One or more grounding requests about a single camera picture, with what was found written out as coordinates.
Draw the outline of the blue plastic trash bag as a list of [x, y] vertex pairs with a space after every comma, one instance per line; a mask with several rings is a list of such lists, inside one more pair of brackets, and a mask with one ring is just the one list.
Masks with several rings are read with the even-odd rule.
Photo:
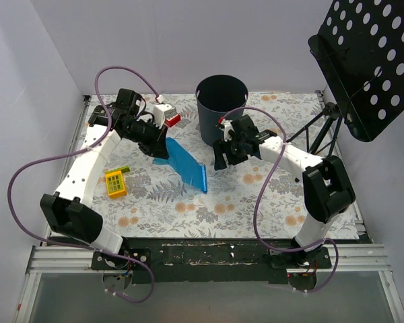
[[167, 160], [155, 158], [154, 164], [170, 166], [181, 180], [193, 188], [207, 193], [207, 171], [204, 164], [200, 164], [183, 146], [175, 139], [166, 139], [169, 158]]

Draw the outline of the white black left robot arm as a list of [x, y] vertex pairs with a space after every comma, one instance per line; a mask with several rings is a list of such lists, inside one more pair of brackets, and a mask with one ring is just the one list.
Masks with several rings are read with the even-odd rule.
[[168, 159], [166, 133], [170, 121], [178, 116], [169, 104], [158, 102], [148, 120], [138, 118], [143, 103], [141, 94], [120, 89], [115, 102], [94, 108], [89, 118], [82, 149], [64, 180], [53, 194], [44, 194], [40, 208], [55, 233], [71, 237], [108, 251], [106, 260], [113, 268], [125, 268], [129, 251], [123, 238], [104, 224], [92, 209], [94, 191], [110, 155], [123, 140], [137, 143], [140, 150], [154, 158]]

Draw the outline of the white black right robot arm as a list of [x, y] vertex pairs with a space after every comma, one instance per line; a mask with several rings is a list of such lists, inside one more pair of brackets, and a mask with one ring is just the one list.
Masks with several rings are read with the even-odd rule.
[[217, 127], [223, 137], [212, 144], [215, 170], [256, 157], [301, 181], [308, 214], [288, 251], [296, 266], [309, 266], [333, 222], [356, 199], [343, 162], [334, 155], [321, 157], [298, 149], [273, 131], [260, 131], [248, 115], [233, 121], [220, 118]]

